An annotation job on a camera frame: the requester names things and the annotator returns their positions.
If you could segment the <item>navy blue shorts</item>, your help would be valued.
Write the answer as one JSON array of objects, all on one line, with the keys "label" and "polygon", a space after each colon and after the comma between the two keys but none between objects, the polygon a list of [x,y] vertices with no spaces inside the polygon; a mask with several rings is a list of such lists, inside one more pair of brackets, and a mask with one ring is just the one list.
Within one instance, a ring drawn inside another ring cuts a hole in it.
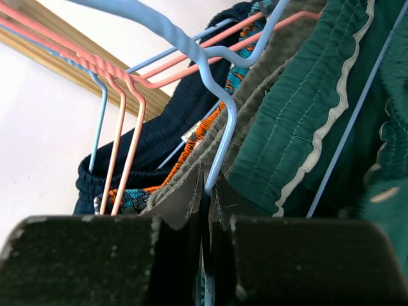
[{"label": "navy blue shorts", "polygon": [[[234,23],[243,21],[258,11],[255,3],[256,1],[241,2],[218,13],[211,20],[207,29],[227,18],[235,19]],[[233,33],[216,45],[231,46],[260,32],[264,26],[265,19],[262,18],[249,25],[250,29],[243,29],[242,33]],[[245,78],[249,68],[230,68],[230,65],[229,61],[221,59],[211,64],[210,69],[215,81],[224,86],[225,90],[232,95]],[[182,135],[202,119],[217,102],[218,98],[203,85],[199,72],[184,77],[161,115],[143,124],[126,188],[152,187],[164,182],[178,157],[173,156],[160,169],[157,167],[176,149],[182,140]],[[120,138],[111,182],[111,187],[114,189],[119,186],[133,132],[134,129]],[[79,164],[76,180],[79,194],[73,214],[94,214],[93,201],[96,196],[103,193],[112,149],[113,142],[110,142],[96,151],[92,171],[89,171],[91,155],[85,157]]]}]

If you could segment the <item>patterned orange blue shorts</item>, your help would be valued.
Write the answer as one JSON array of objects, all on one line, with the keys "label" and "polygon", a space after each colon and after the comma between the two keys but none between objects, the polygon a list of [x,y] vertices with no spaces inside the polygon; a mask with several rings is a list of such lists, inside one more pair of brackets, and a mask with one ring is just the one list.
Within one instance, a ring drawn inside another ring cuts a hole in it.
[{"label": "patterned orange blue shorts", "polygon": [[[255,13],[262,11],[265,17],[269,17],[278,2],[279,1],[257,1],[251,7],[249,16],[251,17]],[[239,42],[249,38],[252,34],[260,33],[263,30],[265,24],[265,21],[262,22],[257,20],[249,24],[248,26],[246,25],[240,32]],[[241,49],[238,54],[242,57],[248,58],[248,56],[252,54],[255,45],[255,42],[244,45],[244,48]],[[237,66],[233,66],[228,73],[224,89],[230,95],[232,95],[238,89],[239,85],[245,78],[246,74],[248,74],[249,70],[250,68],[239,68]],[[213,109],[211,109],[213,110],[213,112],[211,114],[206,114],[208,115],[208,117],[206,116],[206,118],[204,118],[203,120],[198,121],[190,130],[182,135],[182,144],[185,144],[185,147],[180,154],[177,162],[161,185],[139,189],[125,189],[120,201],[119,208],[133,208],[135,211],[143,210],[152,193],[167,185],[170,182],[170,179],[174,177],[176,172],[186,161],[187,157],[191,155],[194,148],[201,142],[213,121],[215,121],[221,110],[224,108],[224,102],[217,102]],[[103,195],[100,194],[94,198],[94,210],[96,215],[99,215],[102,197]],[[113,204],[115,203],[116,198],[117,189],[109,190],[105,213],[108,212],[108,208],[110,209],[111,206],[113,208]]]}]

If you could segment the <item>light blue wire hanger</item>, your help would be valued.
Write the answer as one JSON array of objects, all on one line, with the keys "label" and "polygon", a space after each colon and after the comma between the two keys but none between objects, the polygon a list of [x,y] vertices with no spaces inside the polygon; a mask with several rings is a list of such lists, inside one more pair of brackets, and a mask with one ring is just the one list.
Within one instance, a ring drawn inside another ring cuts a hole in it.
[{"label": "light blue wire hanger", "polygon": [[[157,34],[158,36],[164,38],[167,42],[171,43],[177,50],[181,51],[184,55],[186,55],[190,60],[194,61],[198,65],[198,69],[200,72],[201,79],[203,81],[204,86],[215,96],[217,96],[220,101],[225,102],[226,109],[228,111],[228,118],[226,123],[226,130],[222,135],[221,142],[217,148],[217,152],[214,157],[214,161],[211,165],[207,181],[205,183],[205,192],[209,196],[210,191],[215,186],[215,180],[221,170],[221,164],[224,161],[224,158],[227,153],[227,149],[230,145],[230,141],[233,137],[233,132],[236,128],[237,124],[237,106],[233,100],[233,98],[220,86],[218,85],[211,72],[210,72],[210,65],[208,60],[210,57],[220,55],[222,58],[227,59],[229,62],[236,64],[238,67],[248,68],[252,64],[255,63],[255,60],[261,54],[262,49],[266,45],[266,39],[269,36],[269,32],[272,31],[273,27],[276,25],[278,17],[281,16],[282,12],[289,4],[290,1],[279,1],[276,4],[276,7],[273,9],[272,14],[268,22],[266,23],[265,30],[269,31],[267,33],[261,34],[259,38],[258,45],[255,48],[254,53],[248,59],[244,59],[240,57],[233,51],[228,50],[226,47],[210,47],[208,49],[204,49],[199,47],[196,42],[188,35],[185,34],[180,27],[176,26],[173,22],[170,21],[166,16],[158,11],[152,9],[151,7],[143,4],[139,1],[69,1],[72,3],[76,3],[82,6],[86,6],[88,8],[93,8],[99,11],[103,11],[112,15],[116,15],[119,17],[124,17],[126,19],[132,20],[137,22],[147,29],[150,29],[153,33]],[[354,52],[348,57],[343,65],[341,66],[341,75],[336,84],[336,90],[340,90],[342,87],[347,85],[346,76],[350,72],[352,66],[355,64],[358,55],[360,54],[360,41],[362,37],[364,37],[368,32],[369,28],[371,28],[372,24],[374,23],[375,19],[377,18],[377,14],[375,14],[375,1],[366,1],[366,10],[365,13],[367,17],[367,21],[362,25],[359,31],[356,31],[352,35],[352,43],[354,43]],[[342,136],[340,139],[340,148],[337,149],[341,152],[342,147],[347,139],[347,136],[350,130],[353,128],[354,122],[356,117],[358,116],[358,112],[361,110],[362,104],[367,96],[367,92],[372,85],[373,79],[375,74],[377,73],[380,64],[384,58],[385,52],[387,51],[390,41],[395,33],[396,28],[400,25],[402,19],[404,18],[405,14],[407,13],[407,1],[405,1],[404,5],[401,6],[400,12],[398,17],[395,19],[395,23],[389,31],[386,32],[388,35],[385,40],[380,40],[379,35],[377,35],[377,31],[373,32],[374,43],[382,43],[382,49],[377,53],[378,57],[376,62],[372,65],[372,70],[367,77],[366,84],[361,92],[359,100],[357,102],[356,108],[354,109],[354,113],[351,115],[350,121],[348,126],[346,127],[345,136]],[[322,151],[322,143],[323,138],[328,134],[329,130],[334,125],[335,121],[344,113],[346,110],[346,96],[338,92],[340,94],[339,97],[339,104],[336,107],[331,108],[328,110],[328,117],[325,122],[319,129],[316,129],[313,134],[313,138],[311,138],[311,144],[313,145],[313,150],[305,159],[304,163],[299,166],[296,175],[293,179],[288,182],[286,185],[282,187],[280,191],[280,198],[275,202],[275,206],[277,207],[276,213],[273,216],[282,217],[284,215],[283,205],[286,201],[286,198],[293,192],[295,187],[300,183],[301,179],[304,177],[306,173],[311,171],[313,167],[317,164],[317,159],[321,155]],[[319,186],[317,195],[312,202],[309,212],[307,213],[307,217],[310,218],[315,209],[317,202],[319,201],[325,184],[327,183],[328,177],[330,177],[330,172],[333,169],[333,165],[329,165],[329,169],[326,171],[326,174],[323,177],[323,182]]]}]

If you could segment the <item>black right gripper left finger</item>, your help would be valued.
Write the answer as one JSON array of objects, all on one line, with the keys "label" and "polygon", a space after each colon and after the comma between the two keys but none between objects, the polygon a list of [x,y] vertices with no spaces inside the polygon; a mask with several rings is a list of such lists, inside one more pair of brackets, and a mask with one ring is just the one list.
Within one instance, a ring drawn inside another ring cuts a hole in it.
[{"label": "black right gripper left finger", "polygon": [[143,215],[31,216],[1,251],[2,305],[195,305],[203,170]]}]

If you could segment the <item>green shorts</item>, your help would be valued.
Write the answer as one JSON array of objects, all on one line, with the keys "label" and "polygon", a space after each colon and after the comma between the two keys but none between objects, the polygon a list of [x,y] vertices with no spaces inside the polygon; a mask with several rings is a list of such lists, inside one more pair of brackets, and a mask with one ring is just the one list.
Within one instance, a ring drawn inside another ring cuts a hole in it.
[{"label": "green shorts", "polygon": [[377,223],[407,259],[407,2],[328,1],[227,175],[267,216]]}]

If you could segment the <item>grey shorts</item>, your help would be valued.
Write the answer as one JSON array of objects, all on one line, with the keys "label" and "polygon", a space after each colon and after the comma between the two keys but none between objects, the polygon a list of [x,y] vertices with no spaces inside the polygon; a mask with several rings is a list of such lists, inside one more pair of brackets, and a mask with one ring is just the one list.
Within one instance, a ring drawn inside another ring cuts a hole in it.
[{"label": "grey shorts", "polygon": [[[316,18],[301,17],[288,22],[282,29],[278,29],[270,35],[261,57],[249,70],[233,94],[238,111],[237,124],[222,164],[222,171],[227,171],[237,156],[265,92],[271,88],[285,70],[301,44],[310,36],[315,24]],[[226,122],[227,111],[222,109],[201,142],[187,157],[170,182],[152,193],[143,210],[135,211],[133,208],[130,210],[132,212],[145,212],[161,203],[176,188],[184,185],[194,168],[198,168],[199,173],[206,177],[224,133]]]}]

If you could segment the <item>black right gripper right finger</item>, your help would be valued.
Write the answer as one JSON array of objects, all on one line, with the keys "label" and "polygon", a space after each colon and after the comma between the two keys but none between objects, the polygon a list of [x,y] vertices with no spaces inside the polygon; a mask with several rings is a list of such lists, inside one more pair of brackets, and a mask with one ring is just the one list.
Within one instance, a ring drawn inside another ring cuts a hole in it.
[{"label": "black right gripper right finger", "polygon": [[263,217],[219,177],[210,207],[216,305],[406,305],[407,284],[374,224]]}]

